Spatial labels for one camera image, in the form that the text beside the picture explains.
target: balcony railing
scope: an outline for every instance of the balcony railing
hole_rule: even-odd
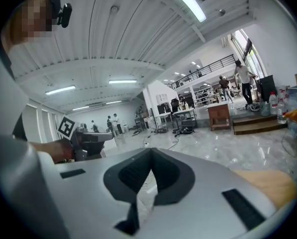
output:
[[[171,84],[171,88],[174,90],[176,88],[179,88],[180,86],[183,86],[184,84],[187,84],[193,80],[196,80],[208,73],[214,72],[220,68],[223,68],[225,66],[228,65],[232,65],[234,64],[235,59],[233,57],[233,54],[224,57],[210,65],[207,65],[205,67],[202,67],[194,72],[192,72],[191,74],[188,74],[184,77],[182,77],[181,79],[177,80],[176,82],[174,82],[173,84]]]

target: black pants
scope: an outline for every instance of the black pants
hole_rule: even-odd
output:
[[[122,131],[122,128],[120,127],[120,124],[117,124],[117,128],[118,128],[118,132],[119,132],[120,134],[123,134],[123,131]]]
[[[247,104],[252,104],[252,95],[250,90],[250,83],[242,83],[242,95],[246,99]]]

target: water bottle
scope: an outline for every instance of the water bottle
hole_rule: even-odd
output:
[[[270,113],[277,115],[278,114],[278,98],[277,98],[275,92],[270,92],[269,104],[270,104]]]
[[[287,123],[287,119],[284,117],[284,114],[286,114],[286,105],[283,102],[283,98],[280,98],[279,104],[278,104],[278,123],[279,124],[285,124]]]

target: staircase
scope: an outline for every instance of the staircase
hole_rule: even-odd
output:
[[[285,127],[287,124],[279,124],[276,115],[250,116],[233,120],[235,135],[268,132]]]

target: hand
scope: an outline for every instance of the hand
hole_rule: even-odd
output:
[[[54,163],[64,159],[73,158],[73,148],[66,138],[47,143],[31,143],[37,151],[44,151],[50,154]]]

